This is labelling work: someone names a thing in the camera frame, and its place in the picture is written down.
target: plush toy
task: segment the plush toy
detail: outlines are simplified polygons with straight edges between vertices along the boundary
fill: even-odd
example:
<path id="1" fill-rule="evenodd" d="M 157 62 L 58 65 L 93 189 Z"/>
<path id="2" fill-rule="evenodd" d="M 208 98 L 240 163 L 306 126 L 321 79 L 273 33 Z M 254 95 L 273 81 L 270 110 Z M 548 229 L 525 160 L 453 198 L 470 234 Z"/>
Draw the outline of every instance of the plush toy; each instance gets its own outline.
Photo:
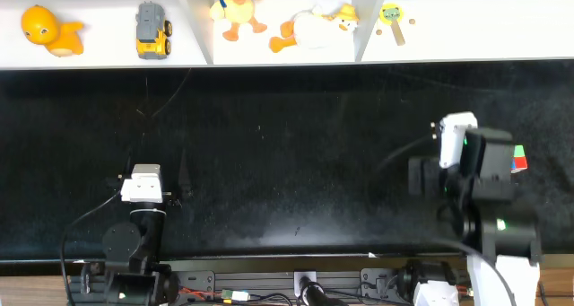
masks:
<path id="1" fill-rule="evenodd" d="M 81 55 L 83 45 L 76 33 L 83 28 L 80 22 L 60 22 L 47 8 L 34 5 L 22 16 L 22 30 L 36 45 L 44 45 L 54 56 Z"/>
<path id="2" fill-rule="evenodd" d="M 359 18 L 355 8 L 345 4 L 339 13 L 329 16 L 322 14 L 320 7 L 312 11 L 297 13 L 292 21 L 281 25 L 281 36 L 269 40 L 269 48 L 278 53 L 283 48 L 298 45 L 307 49 L 324 48 L 334 44 L 344 34 L 357 28 Z"/>
<path id="3" fill-rule="evenodd" d="M 401 31 L 401 27 L 398 25 L 398 23 L 403 20 L 403 17 L 403 9 L 396 4 L 384 4 L 380 9 L 380 14 L 378 15 L 380 22 L 391 26 L 397 46 L 403 46 L 405 44 L 403 32 Z M 379 21 L 377 21 L 377 34 L 380 35 L 382 33 L 383 30 L 380 29 Z"/>
<path id="4" fill-rule="evenodd" d="M 214 20 L 227 18 L 231 22 L 231 29 L 223 33 L 223 37 L 229 41 L 239 39 L 239 26 L 249 23 L 253 26 L 254 33 L 267 30 L 267 26 L 257 22 L 255 16 L 255 4 L 253 0 L 218 0 L 209 11 Z"/>

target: rubik's cube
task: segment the rubik's cube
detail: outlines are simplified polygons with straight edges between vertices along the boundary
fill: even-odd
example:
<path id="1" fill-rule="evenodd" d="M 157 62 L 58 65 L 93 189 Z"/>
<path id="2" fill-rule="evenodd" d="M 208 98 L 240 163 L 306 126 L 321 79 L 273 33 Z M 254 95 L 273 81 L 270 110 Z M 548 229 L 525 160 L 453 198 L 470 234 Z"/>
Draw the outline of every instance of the rubik's cube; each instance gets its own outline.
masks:
<path id="1" fill-rule="evenodd" d="M 516 145 L 514 147 L 514 156 L 512 157 L 512 167 L 510 168 L 510 172 L 517 173 L 525 169 L 528 169 L 528 164 L 526 163 L 524 146 Z"/>

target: yellow and gray toy truck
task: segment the yellow and gray toy truck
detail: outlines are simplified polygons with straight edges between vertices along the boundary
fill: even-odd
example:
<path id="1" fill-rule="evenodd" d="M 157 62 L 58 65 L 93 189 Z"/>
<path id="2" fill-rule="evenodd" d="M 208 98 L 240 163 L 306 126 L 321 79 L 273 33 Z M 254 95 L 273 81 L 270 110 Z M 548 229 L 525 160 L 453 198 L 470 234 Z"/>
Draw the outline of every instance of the yellow and gray toy truck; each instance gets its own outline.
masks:
<path id="1" fill-rule="evenodd" d="M 171 53 L 168 39 L 173 32 L 171 22 L 165 19 L 163 8 L 152 2 L 140 4 L 135 16 L 135 43 L 137 55 L 142 59 L 164 59 Z"/>

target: black table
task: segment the black table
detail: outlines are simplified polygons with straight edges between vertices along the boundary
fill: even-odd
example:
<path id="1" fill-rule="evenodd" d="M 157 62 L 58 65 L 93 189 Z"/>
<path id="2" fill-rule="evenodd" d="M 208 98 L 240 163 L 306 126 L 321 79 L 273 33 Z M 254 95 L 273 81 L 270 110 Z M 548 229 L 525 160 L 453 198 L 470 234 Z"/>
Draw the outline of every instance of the black table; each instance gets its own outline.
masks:
<path id="1" fill-rule="evenodd" d="M 171 189 L 183 152 L 194 195 L 168 211 L 164 259 L 433 250 L 420 242 L 452 236 L 443 202 L 409 197 L 406 180 L 408 157 L 437 145 L 373 170 L 464 110 L 525 146 L 514 179 L 544 252 L 574 252 L 570 61 L 194 69 L 161 109 L 186 73 L 0 73 L 1 260 L 56 259 L 65 225 L 111 195 L 128 157 L 159 163 Z M 66 255 L 101 258 L 128 213 L 118 200 L 81 223 Z"/>

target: orange duck toy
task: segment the orange duck toy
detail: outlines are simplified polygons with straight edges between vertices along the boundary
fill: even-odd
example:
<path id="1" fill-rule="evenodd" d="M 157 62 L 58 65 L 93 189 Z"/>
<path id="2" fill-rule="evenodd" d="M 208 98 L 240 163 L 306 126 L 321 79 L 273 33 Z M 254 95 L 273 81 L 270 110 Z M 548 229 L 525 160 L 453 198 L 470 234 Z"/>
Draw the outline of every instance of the orange duck toy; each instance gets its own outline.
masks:
<path id="1" fill-rule="evenodd" d="M 81 22 L 60 22 L 47 8 L 34 5 L 22 16 L 22 30 L 26 38 L 36 45 L 44 45 L 57 57 L 81 55 L 83 45 L 76 33 L 83 28 Z"/>

